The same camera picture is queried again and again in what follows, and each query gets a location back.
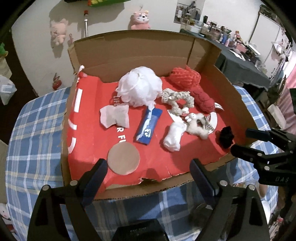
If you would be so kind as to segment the brown round coaster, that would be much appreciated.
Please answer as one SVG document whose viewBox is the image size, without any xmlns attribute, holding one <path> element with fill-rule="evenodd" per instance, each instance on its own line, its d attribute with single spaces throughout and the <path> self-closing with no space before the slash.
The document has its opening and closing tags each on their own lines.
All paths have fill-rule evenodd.
<svg viewBox="0 0 296 241">
<path fill-rule="evenodd" d="M 140 163 L 137 148 L 128 142 L 115 144 L 108 152 L 107 164 L 118 175 L 128 175 L 134 172 Z"/>
</svg>

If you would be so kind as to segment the white mesh bath puff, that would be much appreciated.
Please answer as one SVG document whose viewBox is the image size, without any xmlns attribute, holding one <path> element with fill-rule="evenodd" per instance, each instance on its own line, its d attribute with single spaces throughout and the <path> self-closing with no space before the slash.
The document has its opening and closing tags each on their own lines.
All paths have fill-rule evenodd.
<svg viewBox="0 0 296 241">
<path fill-rule="evenodd" d="M 119 80 L 117 96 L 134 108 L 154 108 L 155 100 L 161 96 L 162 80 L 151 68 L 141 66 L 130 70 Z"/>
</svg>

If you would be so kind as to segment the white tissue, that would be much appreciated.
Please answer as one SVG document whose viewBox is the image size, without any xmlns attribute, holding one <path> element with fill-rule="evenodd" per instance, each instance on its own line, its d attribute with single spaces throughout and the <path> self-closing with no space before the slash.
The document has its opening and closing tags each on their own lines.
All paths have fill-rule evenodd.
<svg viewBox="0 0 296 241">
<path fill-rule="evenodd" d="M 106 105 L 100 109 L 100 122 L 105 128 L 109 128 L 113 125 L 122 128 L 130 127 L 129 120 L 129 105 Z"/>
</svg>

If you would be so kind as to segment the white fluffy plush toy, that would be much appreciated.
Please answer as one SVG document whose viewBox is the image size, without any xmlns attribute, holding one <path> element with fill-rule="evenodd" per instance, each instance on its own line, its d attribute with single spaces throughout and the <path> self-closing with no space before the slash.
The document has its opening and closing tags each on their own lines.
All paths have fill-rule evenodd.
<svg viewBox="0 0 296 241">
<path fill-rule="evenodd" d="M 185 117 L 187 133 L 206 140 L 208 135 L 215 132 L 218 125 L 217 113 L 211 112 L 208 115 L 203 113 L 189 113 Z"/>
</svg>

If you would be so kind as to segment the pink cat plush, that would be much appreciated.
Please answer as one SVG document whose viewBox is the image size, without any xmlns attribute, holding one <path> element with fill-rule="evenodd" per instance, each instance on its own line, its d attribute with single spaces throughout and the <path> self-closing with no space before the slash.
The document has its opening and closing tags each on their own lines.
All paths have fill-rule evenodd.
<svg viewBox="0 0 296 241">
<path fill-rule="evenodd" d="M 132 30 L 149 30 L 149 11 L 136 11 L 133 13 Z"/>
</svg>

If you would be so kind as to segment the dark green covered table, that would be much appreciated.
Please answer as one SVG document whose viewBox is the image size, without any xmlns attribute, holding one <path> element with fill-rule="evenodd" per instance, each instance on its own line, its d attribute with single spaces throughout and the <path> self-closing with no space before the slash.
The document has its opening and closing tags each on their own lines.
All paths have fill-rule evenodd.
<svg viewBox="0 0 296 241">
<path fill-rule="evenodd" d="M 208 40 L 201 37 L 197 33 L 181 29 L 180 33 L 188 34 L 196 38 L 206 40 L 221 50 L 219 57 L 216 60 L 216 67 L 228 78 L 232 83 L 243 83 L 255 86 L 257 88 L 264 88 L 267 90 L 270 86 L 270 80 L 265 74 L 260 72 L 255 65 L 248 60 L 241 60 L 236 57 L 227 47 L 216 41 Z"/>
</svg>

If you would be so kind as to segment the blue plaid tablecloth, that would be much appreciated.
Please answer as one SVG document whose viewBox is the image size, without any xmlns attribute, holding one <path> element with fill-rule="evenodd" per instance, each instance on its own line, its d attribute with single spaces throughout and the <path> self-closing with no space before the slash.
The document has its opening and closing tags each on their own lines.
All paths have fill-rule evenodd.
<svg viewBox="0 0 296 241">
<path fill-rule="evenodd" d="M 17 240 L 26 240 L 40 189 L 63 185 L 61 134 L 69 88 L 29 101 L 16 119 L 6 157 L 7 208 Z M 119 226 L 155 218 L 170 240 L 194 240 L 199 229 L 190 214 L 202 202 L 194 183 L 143 197 L 95 201 L 86 212 L 103 240 Z"/>
</svg>

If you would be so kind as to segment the blue tissue packet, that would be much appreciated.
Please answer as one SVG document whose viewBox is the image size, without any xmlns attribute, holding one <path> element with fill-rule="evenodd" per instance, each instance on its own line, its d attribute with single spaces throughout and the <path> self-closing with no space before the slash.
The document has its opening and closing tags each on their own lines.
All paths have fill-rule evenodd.
<svg viewBox="0 0 296 241">
<path fill-rule="evenodd" d="M 142 122 L 139 126 L 135 140 L 141 144 L 148 145 L 151 142 L 154 129 L 162 114 L 162 110 L 159 108 L 146 109 Z"/>
</svg>

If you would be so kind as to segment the red knitted item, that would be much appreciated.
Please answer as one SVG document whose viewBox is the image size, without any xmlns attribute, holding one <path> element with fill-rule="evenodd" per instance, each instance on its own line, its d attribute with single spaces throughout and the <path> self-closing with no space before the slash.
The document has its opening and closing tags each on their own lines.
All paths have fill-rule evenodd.
<svg viewBox="0 0 296 241">
<path fill-rule="evenodd" d="M 200 86 L 193 86 L 189 90 L 192 97 L 194 97 L 195 104 L 205 113 L 215 111 L 215 101 L 212 99 L 203 88 Z"/>
</svg>

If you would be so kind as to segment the pale pink pig plush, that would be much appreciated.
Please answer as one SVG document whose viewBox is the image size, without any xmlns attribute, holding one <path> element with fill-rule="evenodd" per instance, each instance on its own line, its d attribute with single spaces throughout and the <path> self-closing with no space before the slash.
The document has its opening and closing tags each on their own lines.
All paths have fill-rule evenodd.
<svg viewBox="0 0 296 241">
<path fill-rule="evenodd" d="M 66 19 L 60 20 L 60 22 L 54 23 L 51 27 L 51 39 L 55 46 L 64 43 L 67 35 L 68 21 Z"/>
</svg>

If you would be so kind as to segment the white plastic bag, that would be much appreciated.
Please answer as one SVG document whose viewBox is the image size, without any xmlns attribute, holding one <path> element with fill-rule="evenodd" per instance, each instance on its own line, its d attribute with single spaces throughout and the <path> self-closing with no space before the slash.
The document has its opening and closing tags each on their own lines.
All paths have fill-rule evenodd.
<svg viewBox="0 0 296 241">
<path fill-rule="evenodd" d="M 3 105 L 7 105 L 17 91 L 15 84 L 3 75 L 0 75 L 0 97 Z"/>
</svg>

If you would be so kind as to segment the red mesh bath puff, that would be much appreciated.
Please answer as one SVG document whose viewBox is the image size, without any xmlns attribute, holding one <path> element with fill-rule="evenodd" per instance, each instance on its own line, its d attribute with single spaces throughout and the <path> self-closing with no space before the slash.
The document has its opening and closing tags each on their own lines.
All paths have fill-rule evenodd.
<svg viewBox="0 0 296 241">
<path fill-rule="evenodd" d="M 183 90 L 200 89 L 201 75 L 190 67 L 185 68 L 176 67 L 174 68 L 167 80 L 173 85 Z"/>
</svg>

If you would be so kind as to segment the beige knitted scrunchie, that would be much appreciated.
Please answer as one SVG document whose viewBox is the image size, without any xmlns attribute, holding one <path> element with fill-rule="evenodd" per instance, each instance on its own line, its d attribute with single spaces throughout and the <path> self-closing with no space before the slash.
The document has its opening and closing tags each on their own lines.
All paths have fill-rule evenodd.
<svg viewBox="0 0 296 241">
<path fill-rule="evenodd" d="M 166 88 L 161 94 L 162 103 L 171 106 L 171 113 L 176 116 L 182 116 L 186 111 L 195 106 L 195 99 L 189 91 L 175 91 Z M 185 104 L 180 108 L 178 101 L 183 100 Z"/>
</svg>

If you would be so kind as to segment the black fuzzy pompom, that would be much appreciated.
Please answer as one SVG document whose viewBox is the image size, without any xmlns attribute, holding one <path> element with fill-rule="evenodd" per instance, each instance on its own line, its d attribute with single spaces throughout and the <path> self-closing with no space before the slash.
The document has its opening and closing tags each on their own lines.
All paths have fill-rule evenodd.
<svg viewBox="0 0 296 241">
<path fill-rule="evenodd" d="M 234 139 L 234 134 L 232 132 L 231 126 L 226 126 L 222 128 L 219 134 L 218 141 L 222 148 L 228 149 L 232 146 Z"/>
</svg>

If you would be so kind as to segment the red cardboard box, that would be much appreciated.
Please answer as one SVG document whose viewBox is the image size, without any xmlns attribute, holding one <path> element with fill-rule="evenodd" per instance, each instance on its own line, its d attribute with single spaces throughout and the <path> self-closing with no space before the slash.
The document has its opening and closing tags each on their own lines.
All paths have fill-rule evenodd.
<svg viewBox="0 0 296 241">
<path fill-rule="evenodd" d="M 99 159 L 95 199 L 143 196 L 192 180 L 192 159 L 208 170 L 233 157 L 217 133 L 230 127 L 248 146 L 256 123 L 215 63 L 207 40 L 158 30 L 104 33 L 68 50 L 76 72 L 62 133 L 65 185 Z"/>
</svg>

